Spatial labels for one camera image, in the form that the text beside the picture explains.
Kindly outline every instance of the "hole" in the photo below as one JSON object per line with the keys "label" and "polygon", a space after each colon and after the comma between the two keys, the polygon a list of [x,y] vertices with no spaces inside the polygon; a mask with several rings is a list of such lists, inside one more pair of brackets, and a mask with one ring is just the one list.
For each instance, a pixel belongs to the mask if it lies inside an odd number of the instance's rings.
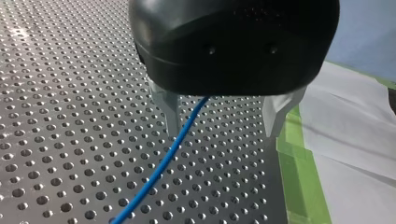
{"label": "hole", "polygon": [[184,224],[194,224],[194,223],[195,223],[194,219],[190,217],[184,219]]}
{"label": "hole", "polygon": [[56,172],[56,168],[55,168],[55,167],[50,167],[47,171],[48,171],[50,174],[53,174],[53,173]]}
{"label": "hole", "polygon": [[157,206],[163,206],[163,201],[162,200],[158,200],[155,202],[155,204],[157,204]]}
{"label": "hole", "polygon": [[67,224],[77,224],[78,221],[75,217],[67,219]]}
{"label": "hole", "polygon": [[43,212],[43,217],[52,217],[52,215],[53,215],[53,212],[50,210]]}
{"label": "hole", "polygon": [[215,207],[215,206],[210,206],[209,207],[209,212],[212,215],[216,215],[219,212],[219,209],[217,207]]}
{"label": "hole", "polygon": [[128,199],[119,199],[119,206],[125,207],[129,203]]}
{"label": "hole", "polygon": [[75,193],[81,193],[84,189],[85,189],[85,188],[84,188],[83,185],[75,185],[75,186],[73,187],[73,191],[74,191]]}
{"label": "hole", "polygon": [[95,173],[93,169],[87,169],[84,171],[85,176],[92,176]]}
{"label": "hole", "polygon": [[172,213],[170,213],[170,212],[163,212],[163,219],[165,219],[165,220],[170,220],[170,219],[172,219],[172,217],[173,217],[173,214],[172,214]]}
{"label": "hole", "polygon": [[184,213],[184,212],[186,211],[186,209],[185,209],[184,207],[182,207],[182,206],[179,206],[179,207],[177,208],[177,211],[178,211],[179,213]]}
{"label": "hole", "polygon": [[133,181],[129,181],[128,183],[126,183],[126,187],[128,189],[134,189],[134,188],[136,188],[136,183]]}
{"label": "hole", "polygon": [[198,218],[200,218],[201,220],[205,220],[206,215],[204,213],[200,213],[200,214],[198,214]]}
{"label": "hole", "polygon": [[87,199],[87,198],[83,198],[83,199],[79,200],[79,202],[80,202],[81,204],[84,204],[84,205],[85,205],[85,204],[89,203],[90,200]]}
{"label": "hole", "polygon": [[102,191],[96,193],[96,199],[97,200],[103,200],[106,196],[107,196],[106,193],[102,192]]}
{"label": "hole", "polygon": [[61,205],[61,211],[63,212],[70,212],[70,210],[72,210],[73,208],[73,204],[71,203],[64,203]]}
{"label": "hole", "polygon": [[99,186],[99,185],[100,185],[99,181],[97,181],[97,180],[91,181],[91,186],[96,187],[96,186]]}
{"label": "hole", "polygon": [[69,179],[71,180],[75,180],[78,178],[78,175],[74,174],[74,175],[69,175]]}
{"label": "hole", "polygon": [[33,186],[33,189],[35,189],[35,190],[41,190],[41,189],[43,189],[43,185],[42,184],[35,184],[34,186]]}
{"label": "hole", "polygon": [[64,163],[64,169],[65,170],[71,170],[73,167],[74,167],[74,164],[72,162]]}
{"label": "hole", "polygon": [[266,215],[261,215],[261,218],[262,218],[262,220],[264,220],[264,221],[268,220],[268,216],[266,216]]}
{"label": "hole", "polygon": [[96,217],[96,212],[95,212],[95,211],[92,211],[92,210],[87,211],[87,212],[84,214],[84,217],[87,218],[87,219],[94,219],[94,218]]}
{"label": "hole", "polygon": [[27,203],[19,203],[19,204],[17,205],[17,207],[18,207],[18,209],[20,209],[20,210],[25,210],[25,209],[28,207],[28,205],[27,205]]}
{"label": "hole", "polygon": [[7,172],[14,172],[14,171],[17,170],[17,168],[18,168],[17,165],[15,165],[15,164],[10,164],[10,165],[6,166],[6,171],[7,171]]}
{"label": "hole", "polygon": [[6,154],[6,155],[3,156],[3,160],[9,161],[9,160],[11,160],[13,157],[14,157],[14,155],[8,153],[8,154]]}
{"label": "hole", "polygon": [[221,207],[228,208],[228,203],[221,203]]}
{"label": "hole", "polygon": [[109,212],[109,211],[111,211],[111,209],[113,209],[113,207],[111,207],[111,205],[105,205],[105,206],[103,206],[103,210],[104,210],[105,212]]}
{"label": "hole", "polygon": [[21,151],[21,155],[22,155],[23,157],[28,157],[28,156],[32,155],[32,150],[30,150],[30,149],[24,149],[24,150]]}
{"label": "hole", "polygon": [[140,207],[140,211],[142,211],[142,213],[147,214],[149,213],[149,211],[151,211],[151,207],[148,205],[142,205]]}
{"label": "hole", "polygon": [[106,176],[106,181],[108,183],[113,183],[116,180],[116,177],[114,175],[108,175]]}
{"label": "hole", "polygon": [[35,200],[38,204],[43,205],[49,201],[49,197],[47,196],[40,196]]}
{"label": "hole", "polygon": [[24,189],[14,189],[12,190],[12,196],[15,198],[20,198],[24,194]]}
{"label": "hole", "polygon": [[230,214],[230,220],[238,221],[239,220],[239,216],[236,213],[231,213]]}
{"label": "hole", "polygon": [[59,186],[62,184],[62,179],[61,178],[53,178],[53,179],[51,179],[50,183],[52,186],[56,187],[56,186]]}
{"label": "hole", "polygon": [[56,193],[56,195],[58,196],[58,198],[62,198],[62,197],[64,197],[64,196],[66,196],[66,192],[65,192],[65,191],[58,191],[58,192]]}
{"label": "hole", "polygon": [[21,179],[17,176],[14,176],[12,178],[9,179],[9,182],[11,182],[12,184],[18,183]]}
{"label": "hole", "polygon": [[189,207],[190,207],[190,208],[196,208],[196,207],[198,207],[198,202],[196,202],[196,201],[194,201],[194,200],[189,201]]}
{"label": "hole", "polygon": [[177,200],[177,195],[176,194],[169,194],[168,195],[168,199],[169,199],[169,201],[174,202],[174,201]]}
{"label": "hole", "polygon": [[44,163],[50,163],[50,162],[52,162],[52,160],[53,160],[53,158],[51,156],[45,156],[42,158],[42,161]]}

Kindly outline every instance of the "blue cable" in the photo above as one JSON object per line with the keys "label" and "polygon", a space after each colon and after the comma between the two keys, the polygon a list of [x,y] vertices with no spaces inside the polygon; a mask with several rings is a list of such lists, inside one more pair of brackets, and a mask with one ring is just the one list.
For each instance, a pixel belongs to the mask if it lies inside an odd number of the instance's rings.
{"label": "blue cable", "polygon": [[168,166],[169,162],[174,158],[181,142],[183,141],[184,137],[186,136],[187,132],[189,131],[192,123],[194,122],[195,118],[197,117],[199,111],[201,110],[202,106],[207,102],[209,99],[208,96],[204,97],[198,105],[192,110],[190,118],[187,120],[186,124],[184,125],[181,132],[178,134],[177,139],[171,146],[171,149],[166,153],[165,157],[161,161],[158,168],[154,171],[154,173],[149,178],[149,181],[143,186],[143,188],[137,193],[134,199],[126,205],[126,207],[120,212],[120,214],[112,221],[112,224],[121,224],[131,213],[136,209],[136,207],[143,201],[143,199],[148,195],[149,190],[154,186],[157,180],[160,178],[160,175]]}

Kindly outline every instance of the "green tape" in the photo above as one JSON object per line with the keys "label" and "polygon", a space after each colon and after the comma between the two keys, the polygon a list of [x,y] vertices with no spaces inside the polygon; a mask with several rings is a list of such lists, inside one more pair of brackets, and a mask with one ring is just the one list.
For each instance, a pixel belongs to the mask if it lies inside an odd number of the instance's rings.
{"label": "green tape", "polygon": [[276,140],[276,149],[279,152],[289,223],[332,223],[314,157],[310,150],[304,148],[298,106],[287,115]]}

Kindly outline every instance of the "black plastic cover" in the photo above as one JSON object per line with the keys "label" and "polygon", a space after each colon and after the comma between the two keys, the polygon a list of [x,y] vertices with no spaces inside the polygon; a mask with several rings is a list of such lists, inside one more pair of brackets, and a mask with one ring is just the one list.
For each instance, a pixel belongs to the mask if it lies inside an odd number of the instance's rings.
{"label": "black plastic cover", "polygon": [[338,0],[131,0],[148,76],[190,95],[275,95],[318,74]]}

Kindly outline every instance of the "metal table surface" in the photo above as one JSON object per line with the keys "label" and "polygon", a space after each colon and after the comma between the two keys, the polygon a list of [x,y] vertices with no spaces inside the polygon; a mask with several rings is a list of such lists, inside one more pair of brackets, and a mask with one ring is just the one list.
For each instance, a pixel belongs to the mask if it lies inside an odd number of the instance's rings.
{"label": "metal table surface", "polygon": [[[0,55],[0,223],[107,223],[173,141],[127,1],[3,0]],[[285,223],[261,106],[212,98],[128,223]]]}

